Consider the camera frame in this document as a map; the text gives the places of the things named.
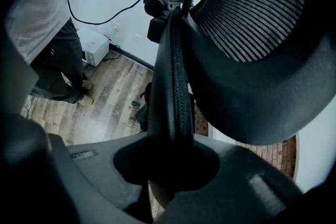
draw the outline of shoe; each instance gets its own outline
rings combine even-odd
[[[28,118],[28,110],[22,109],[21,110],[21,116],[24,117],[25,119]]]
[[[82,105],[92,105],[93,104],[93,98],[84,94],[83,97],[77,101],[77,103],[80,103]]]
[[[27,99],[26,99],[25,105],[23,106],[23,109],[24,110],[30,109],[30,97],[29,96],[27,96]]]
[[[93,89],[93,83],[91,81],[88,81],[88,80],[83,80],[82,88],[87,90],[87,91],[91,91]]]

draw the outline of power cord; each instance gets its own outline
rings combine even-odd
[[[107,35],[104,35],[104,36],[106,36],[107,39],[108,39],[109,41],[112,41],[111,38],[109,38]],[[115,58],[103,58],[103,61],[104,61],[104,62],[109,61],[109,60],[117,60],[117,59],[119,59],[119,57],[120,57],[120,55],[121,55],[121,48],[120,48],[119,45],[113,45],[113,46],[119,48],[119,55],[118,55],[118,57],[115,57]]]
[[[71,7],[70,7],[70,1],[69,1],[69,0],[67,0],[67,1],[68,1],[68,6],[69,6],[70,13],[71,13],[71,15],[73,16],[73,18],[74,18],[76,21],[79,21],[79,22],[84,23],[84,24],[87,24],[87,25],[103,25],[103,24],[108,23],[110,20],[116,18],[120,13],[124,12],[125,10],[134,7],[134,6],[135,6],[137,3],[139,3],[141,0],[138,0],[137,2],[135,2],[132,6],[129,6],[128,8],[124,8],[124,9],[122,9],[122,10],[119,11],[117,14],[115,14],[111,19],[108,19],[107,21],[102,22],[102,23],[89,23],[89,22],[85,22],[85,21],[83,21],[83,20],[77,19],[77,18],[75,17],[75,15],[73,14],[72,10],[71,10]]]

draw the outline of electrical outlet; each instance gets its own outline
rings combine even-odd
[[[118,33],[120,32],[120,24],[113,22],[112,23],[112,29],[111,29],[111,37],[117,36]]]

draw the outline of wooden floor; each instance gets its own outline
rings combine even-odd
[[[118,53],[110,51],[107,58]],[[139,133],[135,119],[140,93],[152,80],[152,71],[120,56],[88,65],[85,74],[94,84],[91,106],[31,98],[28,118],[39,123],[47,133],[60,135],[67,145],[101,142]]]

